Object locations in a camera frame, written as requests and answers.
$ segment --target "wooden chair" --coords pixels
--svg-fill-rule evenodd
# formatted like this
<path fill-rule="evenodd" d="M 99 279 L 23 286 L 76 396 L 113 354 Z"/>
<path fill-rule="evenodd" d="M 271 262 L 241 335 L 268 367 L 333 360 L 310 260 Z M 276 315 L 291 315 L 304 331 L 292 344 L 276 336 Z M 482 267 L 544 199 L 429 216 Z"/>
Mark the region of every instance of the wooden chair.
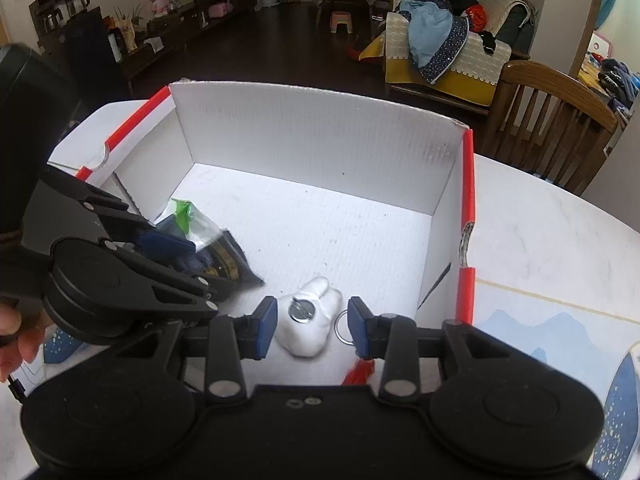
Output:
<path fill-rule="evenodd" d="M 514 126 L 527 88 L 532 93 L 520 126 Z M 546 97 L 539 108 L 541 94 Z M 545 126 L 553 98 L 557 103 Z M 578 194 L 603 165 L 616 127 L 613 112 L 575 79 L 533 61 L 510 61 L 500 74 L 478 153 Z"/>

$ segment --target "wooden floor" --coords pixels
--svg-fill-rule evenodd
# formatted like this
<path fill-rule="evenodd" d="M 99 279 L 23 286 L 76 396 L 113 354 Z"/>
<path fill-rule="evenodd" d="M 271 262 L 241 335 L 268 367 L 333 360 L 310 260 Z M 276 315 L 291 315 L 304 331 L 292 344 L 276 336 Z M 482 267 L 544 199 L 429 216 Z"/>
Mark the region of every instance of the wooden floor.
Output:
<path fill-rule="evenodd" d="M 356 33 L 362 24 L 354 24 Z M 292 84 L 384 97 L 382 68 L 355 62 L 345 52 L 355 34 L 331 34 L 328 17 L 316 29 L 312 4 L 282 4 L 247 12 L 192 41 L 186 53 L 174 52 L 132 82 L 136 98 L 186 77 Z M 391 92 L 390 99 L 454 117 L 476 131 L 484 117 L 423 98 Z"/>

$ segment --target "cardboard box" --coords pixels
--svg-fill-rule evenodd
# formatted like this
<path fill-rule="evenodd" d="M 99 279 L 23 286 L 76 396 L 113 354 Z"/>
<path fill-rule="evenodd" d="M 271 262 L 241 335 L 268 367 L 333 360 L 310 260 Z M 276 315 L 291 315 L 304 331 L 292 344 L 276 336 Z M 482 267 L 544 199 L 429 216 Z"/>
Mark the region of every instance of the cardboard box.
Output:
<path fill-rule="evenodd" d="M 464 124 L 319 89 L 180 82 L 105 137 L 114 107 L 127 105 L 98 110 L 50 162 L 149 220 L 174 197 L 228 228 L 265 285 L 222 312 L 240 316 L 326 276 L 344 308 L 360 296 L 374 314 L 419 326 L 472 320 L 474 154 Z M 311 361 L 273 342 L 267 359 L 243 367 L 249 384 L 339 384 L 355 362 L 332 333 Z"/>

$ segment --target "pink plastic stool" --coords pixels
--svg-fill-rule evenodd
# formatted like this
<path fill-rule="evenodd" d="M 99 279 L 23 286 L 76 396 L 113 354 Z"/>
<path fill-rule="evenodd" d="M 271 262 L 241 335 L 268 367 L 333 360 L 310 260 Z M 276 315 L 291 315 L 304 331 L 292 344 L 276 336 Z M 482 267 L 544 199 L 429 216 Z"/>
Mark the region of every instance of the pink plastic stool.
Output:
<path fill-rule="evenodd" d="M 343 10 L 336 10 L 331 13 L 331 32 L 335 34 L 338 30 L 338 25 L 343 24 L 347 26 L 347 32 L 351 34 L 353 32 L 353 24 L 351 23 L 351 15 Z"/>

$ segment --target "corrugated cardboard edge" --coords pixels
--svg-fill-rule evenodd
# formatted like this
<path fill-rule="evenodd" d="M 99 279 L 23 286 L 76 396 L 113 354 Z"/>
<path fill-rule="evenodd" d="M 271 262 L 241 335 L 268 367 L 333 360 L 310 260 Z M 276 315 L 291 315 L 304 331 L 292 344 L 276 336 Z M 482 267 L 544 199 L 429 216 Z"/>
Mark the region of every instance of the corrugated cardboard edge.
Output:
<path fill-rule="evenodd" d="M 161 88 L 155 95 L 153 95 L 146 103 L 144 103 L 138 110 L 136 110 L 129 119 L 122 123 L 115 132 L 105 141 L 106 153 L 112 152 L 115 147 L 120 144 L 125 137 L 127 137 L 133 128 L 138 126 L 143 119 L 145 119 L 153 110 L 155 110 L 160 103 L 167 99 L 171 95 L 171 91 L 168 86 Z M 94 170 L 83 166 L 76 173 L 76 178 L 86 181 Z"/>
<path fill-rule="evenodd" d="M 474 133 L 467 130 L 462 139 L 462 225 L 460 235 L 460 273 L 456 298 L 456 319 L 472 324 L 474 320 L 474 297 L 476 269 L 467 267 L 466 251 L 469 238 L 476 224 L 476 174 L 474 166 Z"/>

